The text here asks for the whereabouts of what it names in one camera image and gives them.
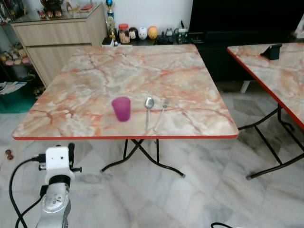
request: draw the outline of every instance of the purple plastic cup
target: purple plastic cup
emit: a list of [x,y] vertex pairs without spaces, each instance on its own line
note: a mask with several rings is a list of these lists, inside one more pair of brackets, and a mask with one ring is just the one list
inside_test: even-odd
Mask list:
[[131,115],[131,101],[128,97],[121,96],[112,101],[112,107],[117,119],[121,122],[128,121]]

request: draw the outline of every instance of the trophy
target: trophy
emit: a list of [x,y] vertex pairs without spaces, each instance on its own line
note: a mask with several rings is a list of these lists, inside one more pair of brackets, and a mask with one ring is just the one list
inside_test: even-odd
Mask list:
[[114,12],[115,3],[112,0],[106,0],[104,7],[108,10],[107,17],[107,27],[109,32],[109,37],[116,40],[116,31],[115,31],[115,21],[114,21]]

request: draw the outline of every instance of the jar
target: jar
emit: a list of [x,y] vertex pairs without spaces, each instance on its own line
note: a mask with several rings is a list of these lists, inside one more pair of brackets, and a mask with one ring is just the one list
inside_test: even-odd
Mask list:
[[118,25],[118,34],[119,39],[122,44],[130,43],[130,35],[129,35],[129,25],[128,24],[119,24]]

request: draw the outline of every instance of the phone holder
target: phone holder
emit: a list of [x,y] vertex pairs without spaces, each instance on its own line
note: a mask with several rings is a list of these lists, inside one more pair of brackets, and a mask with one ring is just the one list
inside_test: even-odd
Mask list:
[[269,60],[276,60],[280,58],[280,47],[282,44],[270,45],[266,51],[261,53],[261,56],[268,58]]

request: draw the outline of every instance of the television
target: television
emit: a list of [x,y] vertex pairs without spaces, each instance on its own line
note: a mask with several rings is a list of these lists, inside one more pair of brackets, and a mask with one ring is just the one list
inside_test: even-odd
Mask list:
[[290,34],[303,14],[302,1],[193,0],[189,33],[255,31]]

